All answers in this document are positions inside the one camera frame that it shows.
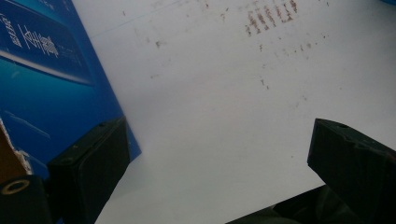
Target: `dirty mark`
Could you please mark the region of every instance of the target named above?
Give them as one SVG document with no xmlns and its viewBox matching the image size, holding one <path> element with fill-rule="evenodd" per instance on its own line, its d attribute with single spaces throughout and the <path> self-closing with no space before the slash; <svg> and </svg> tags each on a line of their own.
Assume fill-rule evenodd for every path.
<svg viewBox="0 0 396 224">
<path fill-rule="evenodd" d="M 267 22 L 265 22 L 264 16 L 261 14 L 260 9 L 256 8 L 256 13 L 257 13 L 257 17 L 259 17 L 260 22 L 264 25 L 264 29 L 268 30 L 270 29 L 267 25 Z"/>
<path fill-rule="evenodd" d="M 256 29 L 257 34 L 259 34 L 262 31 L 259 29 L 259 25 L 257 24 L 257 21 L 254 19 L 253 13 L 254 13 L 253 11 L 249 11 L 247 16 L 248 16 L 248 19 L 250 20 L 250 25 L 253 26 Z"/>
<path fill-rule="evenodd" d="M 150 76 L 149 78 L 154 79 L 154 78 L 159 77 L 159 76 L 160 75 L 156 74 L 156 75 Z"/>
<path fill-rule="evenodd" d="M 155 45 L 157 46 L 157 49 L 159 49 L 162 45 L 165 45 L 165 42 L 157 41 L 155 42 Z"/>
<path fill-rule="evenodd" d="M 285 8 L 286 13 L 288 15 L 288 20 L 287 21 L 292 21 L 293 18 L 291 17 L 291 13 L 289 12 L 288 8 L 286 7 L 286 3 L 283 4 L 283 7 Z"/>
<path fill-rule="evenodd" d="M 267 18 L 270 20 L 270 22 L 273 24 L 273 26 L 276 27 L 275 20 L 272 17 L 270 8 L 268 6 L 265 6 L 264 9 L 265 9 L 265 15 L 267 16 Z"/>
<path fill-rule="evenodd" d="M 251 36 L 251 32 L 250 32 L 250 27 L 248 25 L 245 25 L 247 27 L 246 32 L 248 34 L 248 36 Z"/>
<path fill-rule="evenodd" d="M 294 0 L 290 0 L 290 4 L 293 7 L 294 12 L 297 13 L 297 4 L 296 4 L 296 2 L 294 2 Z"/>
</svg>

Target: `white surface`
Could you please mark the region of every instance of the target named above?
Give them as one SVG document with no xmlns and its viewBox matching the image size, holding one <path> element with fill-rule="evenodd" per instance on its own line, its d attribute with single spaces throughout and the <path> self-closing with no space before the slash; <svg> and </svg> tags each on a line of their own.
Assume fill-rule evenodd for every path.
<svg viewBox="0 0 396 224">
<path fill-rule="evenodd" d="M 315 118 L 396 148 L 395 7 L 74 3 L 143 150 L 97 223 L 224 223 L 320 186 L 306 165 Z"/>
</svg>

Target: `blue label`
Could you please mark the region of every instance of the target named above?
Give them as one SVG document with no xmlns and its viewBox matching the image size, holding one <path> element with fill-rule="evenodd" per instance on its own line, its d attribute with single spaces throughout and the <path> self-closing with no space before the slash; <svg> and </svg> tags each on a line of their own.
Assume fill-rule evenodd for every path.
<svg viewBox="0 0 396 224">
<path fill-rule="evenodd" d="M 8 0 L 0 0 L 0 56 L 48 75 L 92 85 L 88 66 L 67 28 Z"/>
</svg>

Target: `blue packaging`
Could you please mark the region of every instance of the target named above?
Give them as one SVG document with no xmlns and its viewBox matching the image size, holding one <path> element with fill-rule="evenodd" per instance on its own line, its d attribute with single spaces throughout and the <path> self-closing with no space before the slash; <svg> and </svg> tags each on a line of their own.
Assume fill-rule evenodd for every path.
<svg viewBox="0 0 396 224">
<path fill-rule="evenodd" d="M 71 0 L 0 0 L 0 119 L 33 172 L 123 116 Z M 140 154 L 129 130 L 132 160 Z"/>
</svg>

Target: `ink mark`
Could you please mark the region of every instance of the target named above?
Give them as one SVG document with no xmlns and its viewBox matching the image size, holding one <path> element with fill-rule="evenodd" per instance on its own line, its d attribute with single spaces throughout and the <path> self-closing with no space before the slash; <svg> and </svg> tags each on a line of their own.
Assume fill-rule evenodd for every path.
<svg viewBox="0 0 396 224">
<path fill-rule="evenodd" d="M 290 4 L 293 7 L 294 12 L 297 13 L 297 4 L 296 4 L 296 2 L 294 2 L 294 0 L 290 0 Z"/>
<path fill-rule="evenodd" d="M 267 16 L 267 18 L 270 20 L 270 22 L 273 24 L 273 26 L 276 27 L 275 20 L 271 15 L 270 8 L 268 6 L 265 6 L 264 9 L 265 9 L 265 15 Z"/>
</svg>

